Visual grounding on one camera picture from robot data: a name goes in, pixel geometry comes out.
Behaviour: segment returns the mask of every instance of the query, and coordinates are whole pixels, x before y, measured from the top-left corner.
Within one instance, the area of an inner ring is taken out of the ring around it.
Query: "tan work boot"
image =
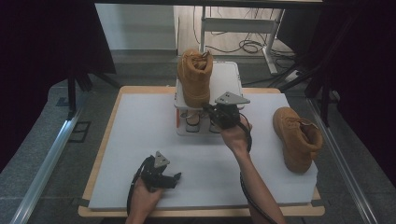
[[[209,82],[213,69],[213,56],[201,54],[197,49],[187,49],[177,64],[177,78],[183,86],[186,105],[193,108],[209,103]]]
[[[305,173],[323,145],[320,129],[290,107],[280,107],[274,113],[273,125],[283,143],[286,166],[294,173]]]

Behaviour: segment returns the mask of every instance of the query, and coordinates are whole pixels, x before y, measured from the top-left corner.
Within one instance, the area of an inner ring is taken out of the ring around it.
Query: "wall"
[[[108,46],[176,50],[173,6],[95,4]]]

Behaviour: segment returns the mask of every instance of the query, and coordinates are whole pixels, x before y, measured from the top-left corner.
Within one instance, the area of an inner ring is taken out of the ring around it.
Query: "hand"
[[[141,177],[139,177],[134,184],[131,211],[130,215],[126,219],[126,223],[143,223],[146,217],[154,210],[162,195],[163,189],[157,189],[155,192],[149,192],[145,183]]]
[[[241,123],[249,130],[253,128],[251,124],[241,116]],[[229,129],[220,131],[225,145],[233,152],[235,156],[248,153],[248,140],[245,132],[239,127],[235,126]]]

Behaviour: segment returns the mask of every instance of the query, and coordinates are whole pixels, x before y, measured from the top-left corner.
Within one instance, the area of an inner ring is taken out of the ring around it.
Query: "gray floor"
[[[220,61],[236,62],[242,83],[271,77],[263,57],[217,57]],[[177,56],[118,57],[117,74],[110,75],[122,85],[175,86]],[[87,184],[108,118],[118,90],[102,79],[91,76],[93,88],[79,118],[91,123],[83,142],[69,142],[52,173],[49,182],[30,216],[29,223],[123,223],[123,218],[80,217],[78,205]],[[267,87],[271,81],[249,85]],[[290,106],[301,117],[315,120],[304,97],[306,83],[286,92]],[[67,97],[66,82],[54,85],[35,127],[26,137],[12,161],[0,174],[0,223],[9,223],[26,190],[45,159],[51,144],[67,117],[68,108],[57,105]],[[330,105],[329,122],[334,138],[346,161],[375,211],[378,223],[396,223],[396,190],[382,172],[359,138],[350,130],[336,109]],[[74,133],[70,139],[80,140]],[[348,190],[326,143],[316,159],[318,190],[326,213],[322,217],[288,217],[289,223],[364,223],[361,213]],[[166,218],[149,219],[148,223],[250,223],[248,218]]]

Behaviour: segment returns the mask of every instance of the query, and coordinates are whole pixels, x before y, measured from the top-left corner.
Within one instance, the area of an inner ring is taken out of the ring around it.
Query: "white tabletop board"
[[[175,189],[167,189],[158,208],[228,207],[245,205],[239,167],[221,137],[180,136],[176,130],[174,94],[123,94],[92,192],[92,210],[126,207],[134,173],[157,150],[170,161],[163,172],[181,172]],[[277,108],[288,106],[282,93],[246,94],[250,104],[241,111],[253,124],[250,154],[278,203],[307,203],[312,199],[318,169],[303,175],[290,172],[282,144],[272,124]]]

